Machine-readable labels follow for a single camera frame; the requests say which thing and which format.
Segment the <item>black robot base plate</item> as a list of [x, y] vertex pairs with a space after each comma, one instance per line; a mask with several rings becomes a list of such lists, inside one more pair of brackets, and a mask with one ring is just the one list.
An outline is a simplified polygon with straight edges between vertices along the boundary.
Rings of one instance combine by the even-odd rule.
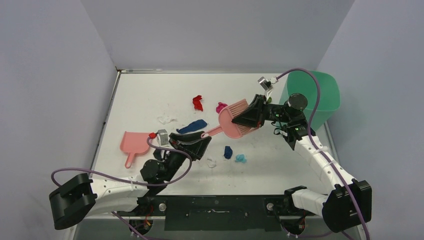
[[166, 231], [280, 231], [278, 218], [296, 222], [312, 212], [290, 206], [286, 195], [157, 195], [141, 197], [123, 217], [164, 220]]

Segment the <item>pink dustpan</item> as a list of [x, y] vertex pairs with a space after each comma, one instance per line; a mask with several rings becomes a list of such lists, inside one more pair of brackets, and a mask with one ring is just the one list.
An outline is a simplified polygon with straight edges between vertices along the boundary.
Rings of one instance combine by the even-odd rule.
[[126, 169], [132, 166], [136, 156], [148, 153], [150, 150], [150, 146], [147, 143], [149, 135], [146, 132], [124, 132], [119, 148], [123, 153], [127, 154], [124, 164]]

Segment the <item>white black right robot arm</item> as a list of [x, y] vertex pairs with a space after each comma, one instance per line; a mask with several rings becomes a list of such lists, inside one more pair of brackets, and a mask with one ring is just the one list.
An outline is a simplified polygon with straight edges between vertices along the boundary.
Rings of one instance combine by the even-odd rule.
[[286, 213], [313, 213], [322, 217], [334, 233], [365, 227], [372, 218], [372, 188], [367, 181], [359, 181], [344, 170], [322, 145], [304, 115], [307, 104], [307, 98], [300, 93], [290, 95], [284, 104], [268, 103], [264, 95], [257, 94], [250, 104], [242, 100], [232, 112], [232, 123], [243, 131], [258, 129], [266, 121], [276, 124], [276, 134], [302, 156], [325, 187], [325, 193], [305, 186], [286, 190], [287, 197], [282, 201]]

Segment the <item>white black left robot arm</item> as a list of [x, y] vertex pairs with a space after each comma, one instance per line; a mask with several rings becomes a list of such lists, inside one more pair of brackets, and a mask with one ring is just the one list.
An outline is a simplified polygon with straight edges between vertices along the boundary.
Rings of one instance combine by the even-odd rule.
[[175, 177], [188, 160], [190, 166], [200, 160], [211, 142], [211, 134], [198, 131], [169, 136], [170, 148], [155, 146], [150, 136], [146, 144], [164, 152], [164, 159], [151, 159], [144, 163], [140, 173], [128, 177], [114, 177], [102, 172], [78, 168], [80, 173], [65, 183], [51, 180], [57, 188], [48, 198], [55, 230], [64, 230], [80, 223], [85, 217], [109, 212], [131, 212], [144, 215], [149, 201], [144, 197], [155, 196], [168, 185], [181, 180], [188, 170]]

